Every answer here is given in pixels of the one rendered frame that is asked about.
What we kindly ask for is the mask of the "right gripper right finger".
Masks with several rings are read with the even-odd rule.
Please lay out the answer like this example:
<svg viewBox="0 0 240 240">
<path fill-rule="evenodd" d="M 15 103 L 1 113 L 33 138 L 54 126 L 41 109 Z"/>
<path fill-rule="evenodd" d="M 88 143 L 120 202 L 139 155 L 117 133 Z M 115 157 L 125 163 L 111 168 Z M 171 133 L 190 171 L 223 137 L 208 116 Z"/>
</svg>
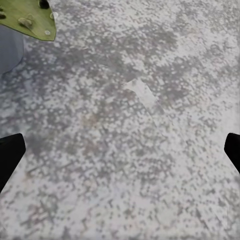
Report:
<svg viewBox="0 0 240 240">
<path fill-rule="evenodd" d="M 229 133 L 227 135 L 224 151 L 240 173 L 240 135 Z"/>
</svg>

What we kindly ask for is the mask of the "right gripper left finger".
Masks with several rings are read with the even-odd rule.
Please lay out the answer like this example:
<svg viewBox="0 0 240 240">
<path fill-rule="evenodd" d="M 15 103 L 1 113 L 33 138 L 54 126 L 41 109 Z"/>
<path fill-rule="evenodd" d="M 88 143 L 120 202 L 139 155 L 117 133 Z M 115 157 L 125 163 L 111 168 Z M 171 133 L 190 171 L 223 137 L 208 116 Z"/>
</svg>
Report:
<svg viewBox="0 0 240 240">
<path fill-rule="evenodd" d="M 0 138 L 0 193 L 26 152 L 23 134 Z"/>
</svg>

